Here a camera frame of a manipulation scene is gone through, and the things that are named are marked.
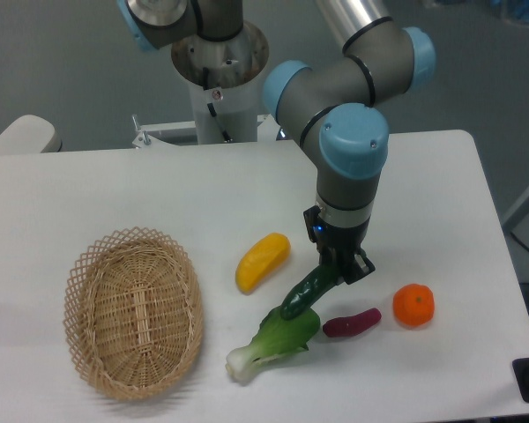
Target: woven basket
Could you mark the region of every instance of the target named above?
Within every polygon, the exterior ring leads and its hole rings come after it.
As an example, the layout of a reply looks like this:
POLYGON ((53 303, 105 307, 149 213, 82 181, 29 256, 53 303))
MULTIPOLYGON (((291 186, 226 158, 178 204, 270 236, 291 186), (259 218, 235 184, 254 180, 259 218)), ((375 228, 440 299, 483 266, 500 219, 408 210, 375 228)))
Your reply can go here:
POLYGON ((116 231, 75 263, 64 328, 80 376, 109 397, 155 395, 190 368, 202 341, 196 273, 170 237, 116 231))

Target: metal stand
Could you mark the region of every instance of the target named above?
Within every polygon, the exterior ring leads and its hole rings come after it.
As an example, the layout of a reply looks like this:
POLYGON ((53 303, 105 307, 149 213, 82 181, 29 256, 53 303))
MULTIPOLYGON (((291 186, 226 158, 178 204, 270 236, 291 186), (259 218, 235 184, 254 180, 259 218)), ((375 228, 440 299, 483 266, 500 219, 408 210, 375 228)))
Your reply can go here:
POLYGON ((508 234, 529 213, 529 186, 523 191, 516 202, 508 209, 502 218, 502 229, 508 234))

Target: orange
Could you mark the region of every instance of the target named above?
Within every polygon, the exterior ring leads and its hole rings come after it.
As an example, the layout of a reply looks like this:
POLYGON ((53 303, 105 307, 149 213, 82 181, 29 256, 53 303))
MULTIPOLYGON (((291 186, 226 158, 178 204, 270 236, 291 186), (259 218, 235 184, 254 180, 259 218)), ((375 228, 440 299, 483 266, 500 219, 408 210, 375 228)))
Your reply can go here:
POLYGON ((425 285, 403 286, 394 294, 394 315, 408 326, 420 326, 429 322, 435 313, 433 293, 425 285))

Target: cable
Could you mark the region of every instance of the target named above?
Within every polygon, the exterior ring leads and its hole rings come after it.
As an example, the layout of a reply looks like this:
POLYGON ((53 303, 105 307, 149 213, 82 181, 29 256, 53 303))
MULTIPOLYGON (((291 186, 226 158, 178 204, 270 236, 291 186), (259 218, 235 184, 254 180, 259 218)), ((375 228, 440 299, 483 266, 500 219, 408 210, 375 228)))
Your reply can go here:
POLYGON ((513 241, 515 241, 522 249, 529 253, 529 247, 527 247, 513 232, 510 232, 510 236, 513 238, 513 241))

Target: toy fruit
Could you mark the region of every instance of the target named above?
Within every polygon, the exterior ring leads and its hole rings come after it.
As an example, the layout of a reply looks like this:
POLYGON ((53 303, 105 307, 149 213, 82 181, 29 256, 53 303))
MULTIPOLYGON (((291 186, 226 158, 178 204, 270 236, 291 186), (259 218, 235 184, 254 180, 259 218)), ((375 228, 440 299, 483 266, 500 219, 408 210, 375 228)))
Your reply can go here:
POLYGON ((235 282, 242 293, 250 293, 259 282, 278 268, 290 255, 290 241, 283 234, 272 233, 257 242, 237 266, 235 282))
POLYGON ((425 285, 403 286, 394 294, 394 315, 408 326, 420 326, 429 322, 435 312, 433 293, 425 285))

